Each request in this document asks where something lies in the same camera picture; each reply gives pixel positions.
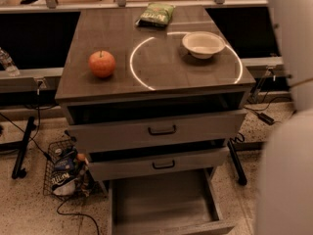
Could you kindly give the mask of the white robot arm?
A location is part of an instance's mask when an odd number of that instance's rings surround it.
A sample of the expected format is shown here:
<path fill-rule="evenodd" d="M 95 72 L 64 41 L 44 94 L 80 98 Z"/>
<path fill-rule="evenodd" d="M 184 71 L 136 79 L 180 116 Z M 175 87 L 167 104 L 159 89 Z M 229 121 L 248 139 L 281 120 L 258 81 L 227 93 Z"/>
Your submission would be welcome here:
<path fill-rule="evenodd" d="M 265 143 L 255 235 L 313 235 L 313 0 L 268 0 L 295 114 Z"/>

